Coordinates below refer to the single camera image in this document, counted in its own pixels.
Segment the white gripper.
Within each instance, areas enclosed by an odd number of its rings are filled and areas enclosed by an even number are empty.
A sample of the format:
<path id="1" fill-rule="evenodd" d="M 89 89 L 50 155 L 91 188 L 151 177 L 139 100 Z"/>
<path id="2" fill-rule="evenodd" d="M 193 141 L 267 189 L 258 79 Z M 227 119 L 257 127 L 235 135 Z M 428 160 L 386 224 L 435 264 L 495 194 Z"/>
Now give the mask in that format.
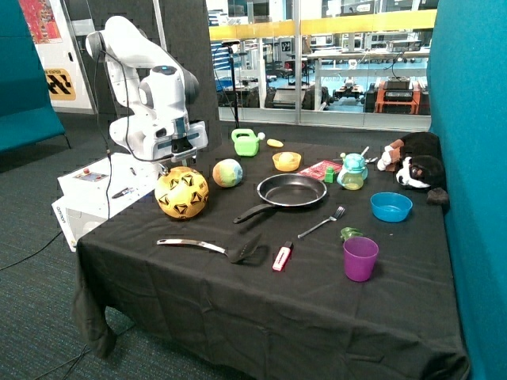
<path id="1" fill-rule="evenodd" d="M 189 122 L 178 118 L 165 127 L 157 127 L 150 141 L 152 161 L 180 162 L 196 156 L 196 152 L 208 145 L 205 122 Z M 167 166 L 159 163 L 160 175 L 169 173 Z"/>

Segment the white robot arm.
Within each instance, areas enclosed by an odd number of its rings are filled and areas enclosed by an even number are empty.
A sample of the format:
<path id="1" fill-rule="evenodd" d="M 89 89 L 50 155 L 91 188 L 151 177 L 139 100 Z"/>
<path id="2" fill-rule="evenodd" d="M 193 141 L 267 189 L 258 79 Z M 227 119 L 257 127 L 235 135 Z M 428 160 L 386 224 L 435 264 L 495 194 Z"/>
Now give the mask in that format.
<path id="1" fill-rule="evenodd" d="M 86 50 L 105 64 L 116 101 L 128 111 L 109 134 L 136 161 L 182 162 L 207 147 L 205 123 L 191 121 L 187 110 L 199 96 L 197 78 L 126 17 L 112 16 L 90 33 Z"/>

